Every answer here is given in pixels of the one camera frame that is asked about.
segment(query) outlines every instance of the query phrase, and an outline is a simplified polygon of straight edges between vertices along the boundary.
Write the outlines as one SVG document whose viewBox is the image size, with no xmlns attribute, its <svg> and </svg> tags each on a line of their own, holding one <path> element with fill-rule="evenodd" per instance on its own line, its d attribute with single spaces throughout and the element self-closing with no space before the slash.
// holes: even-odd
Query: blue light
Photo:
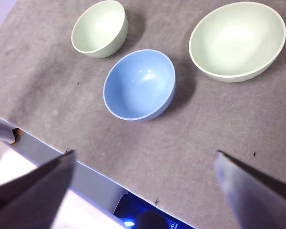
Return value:
<svg viewBox="0 0 286 229">
<path fill-rule="evenodd" d="M 131 221 L 126 221 L 124 222 L 125 226 L 127 227 L 132 227 L 134 225 L 134 222 L 131 222 Z"/>
</svg>

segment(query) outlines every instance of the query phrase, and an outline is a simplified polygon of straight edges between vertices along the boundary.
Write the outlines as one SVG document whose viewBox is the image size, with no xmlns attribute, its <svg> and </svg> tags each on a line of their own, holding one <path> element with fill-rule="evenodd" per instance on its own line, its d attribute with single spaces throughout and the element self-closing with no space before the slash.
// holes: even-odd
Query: bowl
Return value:
<svg viewBox="0 0 286 229">
<path fill-rule="evenodd" d="M 127 121 L 146 121 L 160 115 L 175 93 L 175 69 L 162 52 L 144 49 L 120 59 L 104 83 L 107 109 Z"/>
<path fill-rule="evenodd" d="M 75 50 L 94 58 L 108 57 L 124 44 L 128 22 L 124 7 L 117 1 L 101 1 L 76 21 L 71 42 Z"/>
<path fill-rule="evenodd" d="M 233 83 L 265 71 L 285 39 L 284 21 L 274 9 L 256 2 L 237 2 L 212 11 L 196 25 L 189 52 L 206 75 Z"/>
</svg>

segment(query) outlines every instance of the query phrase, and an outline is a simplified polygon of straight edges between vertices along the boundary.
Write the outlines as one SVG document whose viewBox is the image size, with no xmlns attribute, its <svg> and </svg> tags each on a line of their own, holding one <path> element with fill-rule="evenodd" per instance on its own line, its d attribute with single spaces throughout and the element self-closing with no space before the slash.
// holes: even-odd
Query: table surface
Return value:
<svg viewBox="0 0 286 229">
<path fill-rule="evenodd" d="M 95 0 L 19 0 L 0 29 L 0 117 L 199 229 L 234 229 L 214 159 L 224 150 L 286 182 L 286 43 L 260 76 L 222 83 L 192 63 L 194 26 L 230 0 L 121 0 L 129 33 L 119 52 L 92 59 L 70 34 Z M 286 0 L 262 0 L 286 23 Z M 126 122 L 102 99 L 111 67 L 139 49 L 167 54 L 176 70 L 172 104 L 154 120 Z"/>
</svg>

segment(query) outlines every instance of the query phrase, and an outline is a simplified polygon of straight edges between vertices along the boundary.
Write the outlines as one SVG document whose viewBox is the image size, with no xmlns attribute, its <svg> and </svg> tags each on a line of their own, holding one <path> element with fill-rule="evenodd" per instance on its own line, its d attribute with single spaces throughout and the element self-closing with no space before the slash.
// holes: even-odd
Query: blue bowl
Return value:
<svg viewBox="0 0 286 229">
<path fill-rule="evenodd" d="M 104 83 L 107 109 L 127 121 L 157 117 L 171 103 L 176 86 L 175 69 L 162 52 L 143 49 L 120 59 Z"/>
</svg>

